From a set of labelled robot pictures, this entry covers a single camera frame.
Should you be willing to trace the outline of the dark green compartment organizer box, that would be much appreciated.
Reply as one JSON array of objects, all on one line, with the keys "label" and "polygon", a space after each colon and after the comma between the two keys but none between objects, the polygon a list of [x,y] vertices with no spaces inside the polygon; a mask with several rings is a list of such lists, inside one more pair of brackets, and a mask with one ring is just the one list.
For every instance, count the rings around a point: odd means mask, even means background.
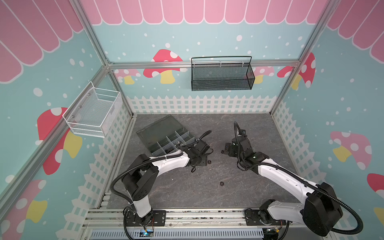
[{"label": "dark green compartment organizer box", "polygon": [[174,153],[179,146],[195,141],[195,137],[171,115],[138,130],[137,135],[153,157]]}]

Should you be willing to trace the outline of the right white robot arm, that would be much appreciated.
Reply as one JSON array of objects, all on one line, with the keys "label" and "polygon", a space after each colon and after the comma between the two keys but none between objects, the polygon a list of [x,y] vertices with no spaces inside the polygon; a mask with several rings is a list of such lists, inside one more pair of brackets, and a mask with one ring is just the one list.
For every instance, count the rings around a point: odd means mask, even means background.
[{"label": "right white robot arm", "polygon": [[[241,170],[252,171],[271,180],[298,200],[298,203],[284,203],[269,199],[256,212],[247,209],[245,215],[249,224],[260,222],[266,226],[278,221],[304,224],[321,237],[326,237],[329,232],[356,235],[363,230],[361,217],[337,198],[331,185],[308,181],[280,166],[264,153],[254,152],[246,135],[236,135],[231,143],[225,145],[222,153],[236,158]],[[355,218],[357,226],[354,229],[341,230],[335,227],[343,217],[343,210]]]}]

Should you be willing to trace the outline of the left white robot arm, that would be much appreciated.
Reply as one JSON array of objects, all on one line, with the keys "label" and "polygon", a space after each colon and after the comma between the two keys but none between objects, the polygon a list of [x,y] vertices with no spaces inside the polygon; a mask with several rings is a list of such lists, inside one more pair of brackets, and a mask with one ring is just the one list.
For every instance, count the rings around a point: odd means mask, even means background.
[{"label": "left white robot arm", "polygon": [[197,166],[207,163],[208,155],[212,153],[210,146],[199,140],[159,157],[141,154],[126,171],[112,181],[110,190],[127,200],[136,216],[143,219],[153,211],[148,195],[160,175],[184,167],[192,167],[193,173]]}]

